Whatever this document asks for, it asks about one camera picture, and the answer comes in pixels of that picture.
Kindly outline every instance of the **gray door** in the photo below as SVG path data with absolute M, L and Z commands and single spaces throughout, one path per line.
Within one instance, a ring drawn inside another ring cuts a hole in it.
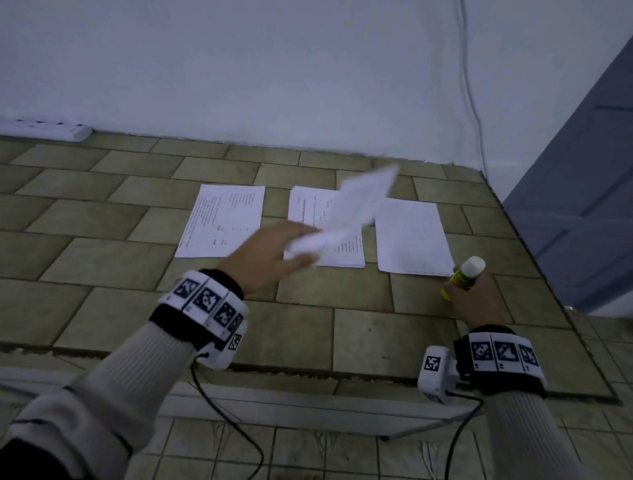
M 503 205 L 564 305 L 633 289 L 633 39 Z

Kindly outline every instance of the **person's right hand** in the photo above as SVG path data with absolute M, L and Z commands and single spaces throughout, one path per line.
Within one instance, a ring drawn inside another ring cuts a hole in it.
M 503 297 L 492 275 L 485 270 L 470 290 L 462 290 L 450 282 L 444 284 L 444 290 L 451 296 L 455 310 L 469 328 L 505 323 Z

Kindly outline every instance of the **hand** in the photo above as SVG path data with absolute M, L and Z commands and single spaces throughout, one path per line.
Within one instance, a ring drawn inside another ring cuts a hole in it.
M 462 290 L 450 282 L 444 284 L 444 290 L 451 296 L 455 310 L 469 328 L 505 323 L 503 297 L 492 275 L 485 270 L 470 290 Z
M 299 255 L 284 261 L 284 250 L 292 240 L 319 230 L 288 220 L 257 230 L 251 237 L 217 266 L 244 291 L 257 292 L 266 285 L 291 273 L 307 268 L 318 260 L 316 254 Z

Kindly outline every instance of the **sheet of paper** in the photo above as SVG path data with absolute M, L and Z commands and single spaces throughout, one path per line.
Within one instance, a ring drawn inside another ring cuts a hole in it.
M 175 256 L 229 256 L 260 228 L 265 190 L 202 185 Z
M 394 274 L 453 274 L 437 205 L 386 198 L 376 214 L 378 269 Z
M 326 218 L 334 214 L 332 205 L 338 195 L 340 192 L 336 190 L 295 187 L 290 191 L 288 220 L 322 228 Z M 363 268 L 365 254 L 360 225 L 354 232 L 342 238 L 339 244 L 320 254 L 321 258 L 316 263 L 317 265 Z M 284 258 L 289 257 L 290 255 L 286 252 Z

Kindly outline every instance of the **black cable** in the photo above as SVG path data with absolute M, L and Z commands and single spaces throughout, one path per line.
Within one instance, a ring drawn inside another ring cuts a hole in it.
M 229 425 L 231 425 L 235 430 L 237 430 L 237 432 L 243 436 L 246 441 L 248 443 L 250 443 L 251 445 L 253 445 L 257 451 L 260 453 L 260 464 L 257 465 L 257 468 L 255 469 L 255 471 L 251 474 L 250 477 L 248 477 L 246 480 L 251 480 L 255 475 L 257 475 L 257 472 L 260 471 L 261 466 L 264 464 L 264 452 L 261 449 L 261 447 L 259 445 L 257 445 L 257 442 L 255 442 L 255 440 L 253 440 L 251 437 L 249 437 L 248 433 L 246 433 L 244 430 L 242 430 L 239 425 L 237 425 L 233 420 L 231 420 L 230 418 L 228 418 L 223 411 L 221 411 L 217 405 L 215 405 L 215 403 L 213 403 L 213 400 L 211 400 L 207 394 L 204 392 L 204 390 L 202 389 L 202 387 L 200 386 L 200 382 L 198 381 L 197 377 L 196 377 L 196 360 L 198 358 L 207 358 L 209 356 L 208 353 L 202 353 L 200 355 L 197 355 L 194 358 L 194 361 L 191 363 L 191 367 L 189 367 L 189 370 L 191 370 L 191 377 L 194 380 L 194 384 L 196 385 L 196 390 L 198 390 L 200 392 L 200 395 L 202 395 L 202 398 L 204 398 L 204 400 L 209 404 L 209 406 L 215 411 L 215 413 L 217 413 L 219 416 L 221 416 L 226 423 L 228 423 Z
M 458 393 L 449 392 L 448 390 L 446 391 L 446 394 L 448 396 L 458 396 L 460 398 L 468 398 L 469 400 L 477 400 L 479 402 L 479 405 L 473 408 L 473 410 L 468 414 L 468 416 L 457 428 L 455 435 L 453 435 L 451 446 L 448 449 L 448 456 L 446 457 L 446 468 L 444 469 L 444 480 L 448 480 L 448 474 L 451 471 L 451 459 L 453 458 L 453 451 L 455 450 L 455 444 L 457 444 L 457 439 L 460 437 L 462 430 L 464 430 L 464 428 L 466 428 L 466 425 L 468 425 L 468 422 L 470 422 L 472 418 L 475 415 L 477 415 L 477 412 L 481 410 L 481 407 L 484 406 L 484 401 L 481 398 L 477 398 L 476 396 L 460 395 Z

